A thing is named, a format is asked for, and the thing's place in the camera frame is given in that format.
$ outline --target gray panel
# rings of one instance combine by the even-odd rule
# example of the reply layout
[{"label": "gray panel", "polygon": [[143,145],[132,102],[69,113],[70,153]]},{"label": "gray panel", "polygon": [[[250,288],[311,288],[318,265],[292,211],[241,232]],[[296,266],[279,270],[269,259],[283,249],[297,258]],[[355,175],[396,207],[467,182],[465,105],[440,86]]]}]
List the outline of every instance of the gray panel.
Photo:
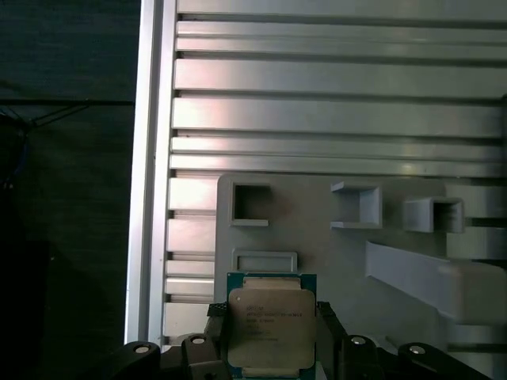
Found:
[{"label": "gray panel", "polygon": [[459,145],[445,143],[390,142],[388,139],[347,138],[337,136],[320,139],[237,139],[227,137],[172,140],[173,152],[214,154],[273,154],[310,157],[346,158],[412,158],[422,160],[500,162],[499,146]]},{"label": "gray panel", "polygon": [[503,68],[225,59],[177,59],[174,78],[176,89],[483,100],[498,99],[504,83]]},{"label": "gray panel", "polygon": [[216,180],[171,178],[169,187],[171,189],[170,210],[214,211],[216,209]]},{"label": "gray panel", "polygon": [[208,305],[166,303],[164,336],[175,338],[190,333],[202,333],[208,321],[207,312]]},{"label": "gray panel", "polygon": [[505,260],[506,232],[502,228],[469,227],[465,229],[465,234],[448,234],[448,256],[456,259]]},{"label": "gray panel", "polygon": [[170,219],[167,233],[170,252],[215,251],[215,220]]},{"label": "gray panel", "polygon": [[213,277],[215,265],[212,261],[179,261],[166,262],[166,274],[174,277]]},{"label": "gray panel", "polygon": [[166,279],[168,295],[213,295],[213,279],[184,279],[169,277]]},{"label": "gray panel", "polygon": [[505,3],[489,0],[453,3],[439,0],[179,0],[180,13],[225,13],[300,17],[371,17],[438,21],[505,21]]},{"label": "gray panel", "polygon": [[432,137],[501,136],[500,109],[367,101],[177,98],[173,127]]},{"label": "gray panel", "polygon": [[[230,227],[228,207],[231,184],[247,181],[269,184],[273,200],[269,227],[248,229]],[[350,183],[365,188],[365,183],[382,186],[384,215],[382,229],[331,230],[332,220],[353,220],[357,205],[347,196],[330,191],[332,184]],[[440,252],[445,237],[432,234],[403,233],[402,200],[407,194],[429,196],[444,193],[438,180],[340,178],[309,175],[253,175],[232,173],[219,180],[217,202],[217,239],[215,259],[215,301],[227,299],[225,279],[235,249],[290,250],[298,253],[300,272],[316,273],[319,298],[331,302],[334,311],[349,331],[384,334],[407,342],[422,340],[440,344],[438,313],[414,298],[364,277],[365,240],[396,242],[423,252]]]},{"label": "gray panel", "polygon": [[392,176],[500,177],[501,164],[395,161],[347,158],[301,158],[173,154],[171,169],[244,170],[287,173],[387,174]]}]

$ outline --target round bolt head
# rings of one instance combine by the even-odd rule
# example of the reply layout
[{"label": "round bolt head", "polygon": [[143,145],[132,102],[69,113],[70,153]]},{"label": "round bolt head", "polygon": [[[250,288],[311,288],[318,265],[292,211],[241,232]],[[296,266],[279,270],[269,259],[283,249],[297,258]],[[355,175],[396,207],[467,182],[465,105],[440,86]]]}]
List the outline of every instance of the round bolt head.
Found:
[{"label": "round bolt head", "polygon": [[420,346],[410,346],[409,350],[415,355],[423,355],[426,353],[425,349]]},{"label": "round bolt head", "polygon": [[364,340],[364,338],[361,338],[360,336],[355,336],[352,338],[352,343],[362,345],[366,343],[366,340]]},{"label": "round bolt head", "polygon": [[139,346],[135,348],[136,354],[144,354],[145,352],[150,351],[150,348],[148,346]]}]

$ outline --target metal frame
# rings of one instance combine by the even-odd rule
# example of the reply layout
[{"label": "metal frame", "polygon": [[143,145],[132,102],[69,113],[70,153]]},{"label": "metal frame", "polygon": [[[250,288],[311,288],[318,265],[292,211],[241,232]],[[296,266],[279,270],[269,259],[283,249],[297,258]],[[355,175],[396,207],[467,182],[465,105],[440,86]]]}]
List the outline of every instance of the metal frame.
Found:
[{"label": "metal frame", "polygon": [[149,279],[154,188],[154,149],[158,112],[163,0],[143,0],[135,99],[125,343],[145,340],[148,330]]}]

